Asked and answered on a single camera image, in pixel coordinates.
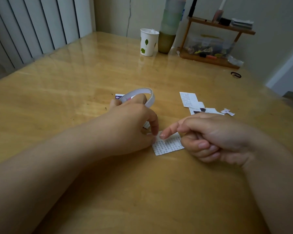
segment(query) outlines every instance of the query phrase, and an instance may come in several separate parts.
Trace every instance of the wooden rack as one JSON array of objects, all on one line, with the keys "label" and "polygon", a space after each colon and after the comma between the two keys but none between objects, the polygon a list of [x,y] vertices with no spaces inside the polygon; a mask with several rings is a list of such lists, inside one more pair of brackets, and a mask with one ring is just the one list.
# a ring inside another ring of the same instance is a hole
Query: wooden rack
[{"label": "wooden rack", "polygon": [[238,39],[240,38],[242,33],[254,35],[254,34],[256,34],[256,32],[253,30],[238,28],[238,27],[234,27],[234,26],[223,26],[223,25],[220,25],[216,22],[212,22],[210,20],[192,17],[194,9],[195,9],[195,5],[196,5],[196,0],[193,0],[192,7],[191,7],[189,15],[188,15],[189,21],[188,21],[188,25],[187,25],[187,30],[186,30],[186,33],[183,37],[183,41],[181,43],[181,46],[179,48],[177,48],[177,50],[180,52],[179,56],[184,59],[189,59],[189,60],[194,60],[194,61],[210,63],[210,64],[214,64],[214,65],[239,69],[240,68],[239,66],[232,65],[231,63],[228,62],[227,59],[224,59],[224,58],[209,59],[209,58],[200,57],[198,55],[189,54],[187,52],[187,50],[183,48],[183,46],[185,44],[191,23],[194,22],[194,23],[199,23],[199,24],[203,24],[203,25],[208,25],[208,26],[213,26],[213,27],[217,27],[217,28],[221,28],[221,29],[226,29],[226,30],[238,32],[238,35],[236,36],[234,43],[236,43],[238,41]]}]

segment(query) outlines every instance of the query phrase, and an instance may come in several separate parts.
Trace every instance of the clear plastic box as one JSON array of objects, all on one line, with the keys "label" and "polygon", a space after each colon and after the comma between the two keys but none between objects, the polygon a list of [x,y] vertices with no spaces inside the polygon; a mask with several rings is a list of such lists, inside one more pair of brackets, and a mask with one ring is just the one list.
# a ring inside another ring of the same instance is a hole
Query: clear plastic box
[{"label": "clear plastic box", "polygon": [[201,34],[200,36],[193,36],[188,34],[185,48],[192,55],[205,53],[206,55],[212,55],[218,58],[226,58],[234,45],[235,43],[211,35]]}]

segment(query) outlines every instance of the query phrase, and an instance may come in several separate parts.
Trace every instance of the hand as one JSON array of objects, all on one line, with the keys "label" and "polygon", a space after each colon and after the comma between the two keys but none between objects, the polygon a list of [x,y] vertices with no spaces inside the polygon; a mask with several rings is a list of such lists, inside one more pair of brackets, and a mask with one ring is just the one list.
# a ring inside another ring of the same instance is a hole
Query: hand
[{"label": "hand", "polygon": [[[86,153],[106,157],[132,153],[155,143],[158,118],[153,110],[144,106],[146,101],[144,94],[138,94],[123,104],[113,99],[109,112],[72,129],[78,147]],[[146,121],[151,125],[152,134],[141,132]]]},{"label": "hand", "polygon": [[264,135],[259,130],[226,116],[198,113],[170,125],[160,138],[176,132],[186,133],[181,144],[203,162],[215,160],[245,165],[254,156],[253,138]]}]

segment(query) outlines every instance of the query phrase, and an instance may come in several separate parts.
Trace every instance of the black pole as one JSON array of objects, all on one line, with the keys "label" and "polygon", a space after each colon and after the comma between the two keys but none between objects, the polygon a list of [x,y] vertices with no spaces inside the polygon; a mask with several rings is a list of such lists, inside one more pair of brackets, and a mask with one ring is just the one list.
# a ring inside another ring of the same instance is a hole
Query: black pole
[{"label": "black pole", "polygon": [[193,2],[192,2],[192,6],[191,6],[189,14],[188,14],[189,17],[193,16],[193,12],[194,12],[194,9],[195,9],[195,6],[196,6],[196,1],[197,0],[193,0]]}]

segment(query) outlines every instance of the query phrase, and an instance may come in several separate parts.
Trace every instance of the white tape roll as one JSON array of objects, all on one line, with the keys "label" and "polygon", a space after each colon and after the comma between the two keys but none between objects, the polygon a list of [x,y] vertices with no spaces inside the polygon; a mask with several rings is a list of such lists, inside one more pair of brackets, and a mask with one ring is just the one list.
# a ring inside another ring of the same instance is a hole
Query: white tape roll
[{"label": "white tape roll", "polygon": [[155,102],[155,95],[153,93],[153,90],[151,90],[150,88],[140,88],[137,90],[133,90],[133,91],[129,92],[128,94],[125,94],[124,96],[122,96],[119,100],[121,100],[121,102],[124,103],[128,99],[130,99],[131,97],[133,97],[137,94],[151,94],[150,99],[145,103],[145,106],[148,108],[150,106],[152,106],[153,103]]}]

